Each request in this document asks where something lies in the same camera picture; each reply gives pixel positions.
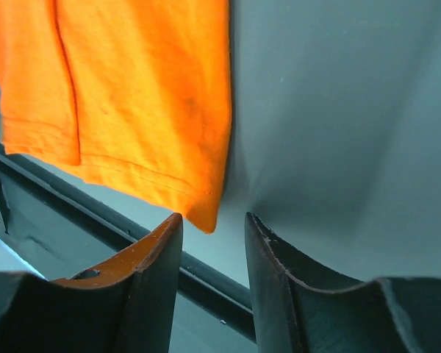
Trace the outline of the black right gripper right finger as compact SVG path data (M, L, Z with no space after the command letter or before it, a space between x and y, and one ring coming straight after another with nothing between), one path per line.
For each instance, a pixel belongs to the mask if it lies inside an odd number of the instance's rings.
M441 279L359 281L297 250L253 213L245 252L260 352L441 352Z

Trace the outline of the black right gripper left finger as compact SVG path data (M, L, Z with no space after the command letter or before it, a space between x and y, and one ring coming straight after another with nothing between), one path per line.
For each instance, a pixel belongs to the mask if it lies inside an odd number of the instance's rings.
M70 279L0 271L0 352L167 352L183 220Z

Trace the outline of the orange t-shirt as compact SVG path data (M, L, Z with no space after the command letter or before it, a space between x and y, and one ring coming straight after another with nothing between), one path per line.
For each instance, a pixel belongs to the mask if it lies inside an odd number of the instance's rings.
M215 230L228 1L0 1L0 143Z

